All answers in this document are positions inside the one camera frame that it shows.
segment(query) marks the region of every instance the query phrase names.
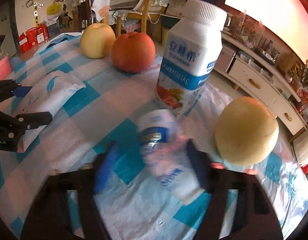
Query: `orange flower print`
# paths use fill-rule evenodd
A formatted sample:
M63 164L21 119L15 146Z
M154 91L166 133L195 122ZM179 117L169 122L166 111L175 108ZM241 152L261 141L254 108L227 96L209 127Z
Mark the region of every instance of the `orange flower print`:
M100 17L105 17L107 15L107 13L109 12L110 10L110 6L109 5L105 5L103 6L102 9L100 9L98 11L98 14L100 15Z

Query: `checkered tablecloth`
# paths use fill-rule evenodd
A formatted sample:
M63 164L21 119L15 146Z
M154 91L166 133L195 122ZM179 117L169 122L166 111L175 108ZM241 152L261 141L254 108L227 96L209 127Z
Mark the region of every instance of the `checkered tablecloth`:
M25 153L0 151L0 216L19 238L35 195L51 170L78 169L103 153L113 140L120 155L113 167L107 190L96 195L100 214L113 239L191 239L208 207L210 195L202 194L183 206L151 176L139 153L136 122L157 109L154 90L161 57L141 74L117 71L110 58L89 59L82 55L79 37L44 50L18 67L9 78L33 86L51 71L71 73L84 82ZM231 98L206 83L193 109L179 120L184 133L200 151L229 169L214 142L214 126ZM11 98L0 109L12 114L20 100ZM308 209L308 182L283 142L256 165L286 238ZM80 235L75 192L69 193L73 230ZM228 192L222 236L230 232L236 193Z

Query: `pink bin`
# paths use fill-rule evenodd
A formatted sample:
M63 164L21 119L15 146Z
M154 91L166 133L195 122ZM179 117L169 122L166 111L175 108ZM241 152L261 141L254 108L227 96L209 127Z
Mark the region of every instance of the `pink bin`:
M4 80L12 73L8 57L0 61L0 80Z

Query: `tv screen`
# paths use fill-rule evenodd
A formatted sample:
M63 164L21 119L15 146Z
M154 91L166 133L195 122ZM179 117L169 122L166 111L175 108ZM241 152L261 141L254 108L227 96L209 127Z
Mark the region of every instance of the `tv screen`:
M308 59L308 14L299 0L226 0L225 4L262 21L305 62Z

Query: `ribbed white cap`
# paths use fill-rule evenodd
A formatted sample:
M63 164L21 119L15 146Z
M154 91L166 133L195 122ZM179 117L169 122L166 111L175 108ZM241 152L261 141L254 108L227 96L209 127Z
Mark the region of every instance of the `ribbed white cap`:
M227 12L208 2L187 0L183 16L213 25L222 30L227 18Z

